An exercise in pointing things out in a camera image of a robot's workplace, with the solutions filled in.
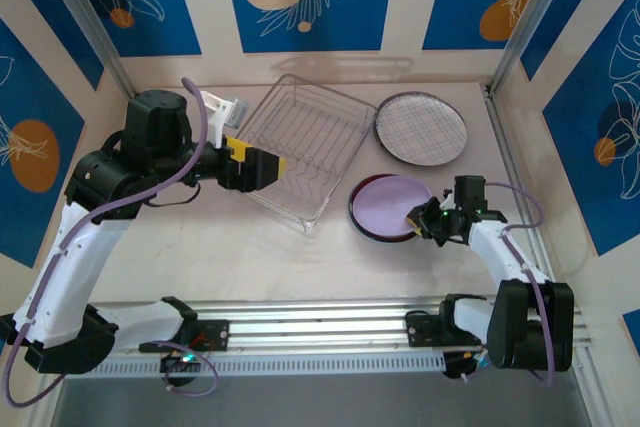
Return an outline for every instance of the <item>gray floor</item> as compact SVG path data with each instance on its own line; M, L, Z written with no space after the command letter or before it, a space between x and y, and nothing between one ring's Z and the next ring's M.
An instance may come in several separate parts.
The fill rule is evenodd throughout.
M53 426L590 425L573 375L556 379L549 389L528 372L493 369L467 385L436 373L226 377L199 399L169 394L159 379L74 379L63 386Z

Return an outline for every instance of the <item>metal pole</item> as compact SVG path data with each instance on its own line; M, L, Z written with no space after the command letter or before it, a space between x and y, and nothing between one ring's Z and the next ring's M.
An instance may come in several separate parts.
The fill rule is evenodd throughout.
M553 0L529 0L520 20L516 24L511 37L504 49L504 54L498 63L493 80L489 87L489 95L493 98L513 67L518 63L531 37L540 25L542 17L547 12Z
M91 45L100 62L113 77L118 88L126 97L134 97L135 90L131 79L120 62L120 55L89 0L62 1L87 38L89 45Z

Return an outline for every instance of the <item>wire dish rack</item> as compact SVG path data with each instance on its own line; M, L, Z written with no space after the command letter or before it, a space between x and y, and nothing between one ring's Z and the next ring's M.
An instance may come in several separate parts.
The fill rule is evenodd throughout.
M282 179L250 194L258 202L312 228L364 142L376 108L292 74L283 75L238 133L238 138L284 157Z

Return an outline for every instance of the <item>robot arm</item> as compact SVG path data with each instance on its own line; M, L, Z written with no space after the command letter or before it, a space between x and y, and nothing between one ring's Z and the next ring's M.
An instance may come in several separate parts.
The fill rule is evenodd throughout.
M181 179L196 186L217 179L226 189L251 192L275 182L284 171L284 159L222 136L228 119L237 121L234 104L204 95L212 126L210 141L198 161ZM150 198L104 213L85 225L60 252L57 246L90 211L147 191L169 179L187 164L195 151L186 117L186 100L167 91L147 91L129 101L125 128L113 134L101 150L83 157L65 190L54 248L45 265L62 254L48 281L49 287L33 318L28 316L36 292L44 285L45 269L15 314L0 317L0 338L12 344L29 323L23 345L26 361L38 372L81 374L99 365L112 351L138 348L153 340L189 344L197 335L197 316L173 298L126 309L88 305L104 265L122 235Z
M527 258L505 229L504 215L488 209L484 186L482 177L456 177L453 192L445 191L442 203L432 198L414 208L407 220L420 236L435 240L438 246L447 241L469 245L498 286L495 304L477 296L449 295L441 304L438 322L429 319L420 325L426 335L434 327L446 331L450 339L468 339L460 334L473 334L477 344L487 346L498 368L546 370L543 329L533 318L541 314L533 279L544 299L555 369L566 371L572 357L573 292L567 284L552 282Z

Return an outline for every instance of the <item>white plate with grid pattern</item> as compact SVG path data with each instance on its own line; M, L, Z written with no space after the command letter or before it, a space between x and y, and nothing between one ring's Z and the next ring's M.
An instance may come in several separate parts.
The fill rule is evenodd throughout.
M392 156L420 166L451 162L467 143L462 116L426 92L403 92L382 102L373 132Z

